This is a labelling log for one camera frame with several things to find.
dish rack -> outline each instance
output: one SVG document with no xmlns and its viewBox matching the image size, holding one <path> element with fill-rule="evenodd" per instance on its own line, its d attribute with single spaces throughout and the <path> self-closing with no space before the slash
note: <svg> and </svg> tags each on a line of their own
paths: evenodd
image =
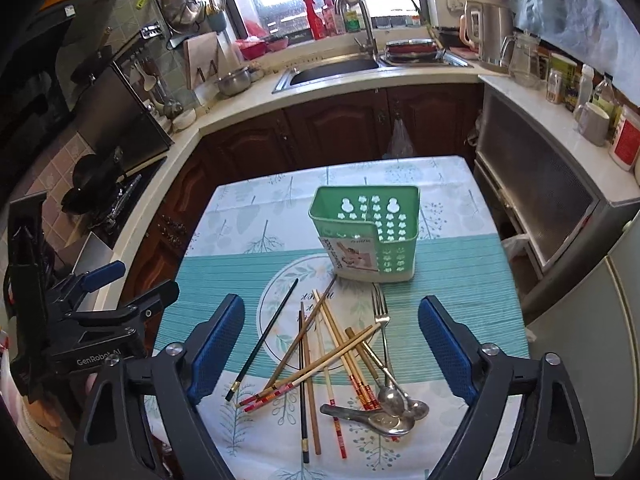
<svg viewBox="0 0 640 480">
<path fill-rule="evenodd" d="M 405 282 L 415 273 L 419 209 L 415 186 L 321 186 L 309 216 L 338 276 Z"/>
</svg>

fork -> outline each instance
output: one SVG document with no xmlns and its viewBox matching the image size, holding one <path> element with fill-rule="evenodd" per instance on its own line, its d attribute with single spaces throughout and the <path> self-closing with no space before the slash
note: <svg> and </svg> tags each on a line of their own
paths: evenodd
<svg viewBox="0 0 640 480">
<path fill-rule="evenodd" d="M 380 323 L 380 333 L 382 334 L 382 348 L 384 351 L 385 367 L 393 375 L 393 369 L 391 367 L 391 361 L 389 359 L 389 349 L 386 344 L 386 326 L 391 321 L 389 317 L 389 310 L 386 306 L 385 295 L 381 290 L 378 290 L 377 286 L 373 285 L 373 291 L 371 293 L 371 303 L 373 304 L 373 316 L 376 323 Z M 385 386 L 389 386 L 389 379 L 385 375 Z"/>
</svg>

screw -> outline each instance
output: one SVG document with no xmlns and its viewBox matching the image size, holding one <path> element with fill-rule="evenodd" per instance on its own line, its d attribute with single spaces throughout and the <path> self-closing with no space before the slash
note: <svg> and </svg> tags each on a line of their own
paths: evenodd
<svg viewBox="0 0 640 480">
<path fill-rule="evenodd" d="M 115 366 L 120 362 L 120 356 L 118 354 L 111 354 L 104 360 L 109 366 Z"/>
<path fill-rule="evenodd" d="M 164 349 L 169 355 L 180 355 L 184 347 L 180 343 L 170 343 Z"/>
<path fill-rule="evenodd" d="M 482 352 L 490 356 L 495 356 L 499 354 L 500 347 L 494 343 L 484 343 L 482 345 Z"/>
<path fill-rule="evenodd" d="M 553 366 L 558 366 L 562 362 L 560 360 L 560 356 L 554 353 L 549 353 L 545 355 L 545 361 Z"/>
</svg>

white cup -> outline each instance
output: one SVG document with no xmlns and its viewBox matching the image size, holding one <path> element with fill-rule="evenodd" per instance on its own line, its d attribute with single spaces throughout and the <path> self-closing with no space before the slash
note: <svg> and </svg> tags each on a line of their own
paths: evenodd
<svg viewBox="0 0 640 480">
<path fill-rule="evenodd" d="M 596 146 L 604 146 L 609 131 L 609 115 L 593 103 L 580 105 L 578 109 L 578 131 L 581 136 Z"/>
</svg>

table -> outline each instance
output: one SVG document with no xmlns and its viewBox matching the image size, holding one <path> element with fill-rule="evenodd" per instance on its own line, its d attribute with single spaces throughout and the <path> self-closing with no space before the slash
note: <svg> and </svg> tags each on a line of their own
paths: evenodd
<svg viewBox="0 0 640 480">
<path fill-rule="evenodd" d="M 297 391 L 251 414 L 223 397 L 293 279 L 299 278 L 300 284 L 242 382 L 238 399 L 262 389 L 298 331 L 300 301 L 308 310 L 310 290 L 322 291 L 331 277 L 330 261 L 308 217 L 316 189 L 362 184 L 420 187 L 415 277 L 410 282 L 385 284 L 382 289 L 391 316 L 388 339 L 396 377 L 412 397 L 428 403 L 430 414 L 399 442 L 342 421 L 348 454 L 342 460 L 332 419 L 318 413 L 322 455 L 316 456 L 310 443 L 311 463 L 305 466 Z M 426 294 L 436 294 L 452 317 L 468 324 L 481 342 L 495 342 L 507 354 L 528 357 L 510 268 L 482 195 L 459 157 L 363 162 L 219 187 L 193 235 L 177 281 L 180 298 L 164 313 L 156 349 L 184 341 L 198 322 L 209 319 L 227 293 L 244 299 L 242 333 L 215 391 L 198 406 L 213 441 L 238 479 L 426 478 L 466 411 L 464 402 L 452 395 L 443 380 L 418 328 L 417 307 Z M 338 280 L 332 308 L 343 325 L 350 324 L 357 331 L 372 323 L 370 287 Z M 316 341 L 310 333 L 312 350 Z M 330 340 L 325 346 L 332 348 Z M 378 338 L 372 346 L 382 355 Z M 295 354 L 288 372 L 296 369 L 297 362 Z M 321 378 L 314 383 L 319 406 L 328 396 Z M 359 408 L 339 362 L 332 367 L 332 383 L 338 405 Z M 166 438 L 157 406 L 153 399 L 147 400 L 152 429 Z M 518 407 L 519 399 L 510 399 L 484 478 L 498 473 Z"/>
</svg>

